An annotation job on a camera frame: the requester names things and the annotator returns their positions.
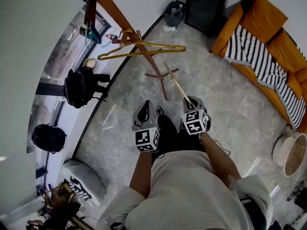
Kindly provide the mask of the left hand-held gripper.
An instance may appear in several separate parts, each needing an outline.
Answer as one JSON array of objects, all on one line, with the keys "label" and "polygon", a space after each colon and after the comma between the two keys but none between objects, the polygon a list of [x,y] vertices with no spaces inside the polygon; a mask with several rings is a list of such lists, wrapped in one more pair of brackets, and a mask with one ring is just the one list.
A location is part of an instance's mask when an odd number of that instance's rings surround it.
[{"label": "left hand-held gripper", "polygon": [[134,145],[140,152],[157,152],[159,131],[155,110],[151,101],[146,100],[133,114],[132,131]]}]

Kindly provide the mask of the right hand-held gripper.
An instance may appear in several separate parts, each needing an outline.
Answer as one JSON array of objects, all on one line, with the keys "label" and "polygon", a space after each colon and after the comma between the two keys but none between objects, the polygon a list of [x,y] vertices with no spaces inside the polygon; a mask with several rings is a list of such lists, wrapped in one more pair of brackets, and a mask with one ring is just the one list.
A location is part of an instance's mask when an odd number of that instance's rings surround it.
[{"label": "right hand-held gripper", "polygon": [[183,99],[180,130],[186,130],[189,135],[208,132],[211,128],[211,122],[211,117],[200,98],[187,96]]}]

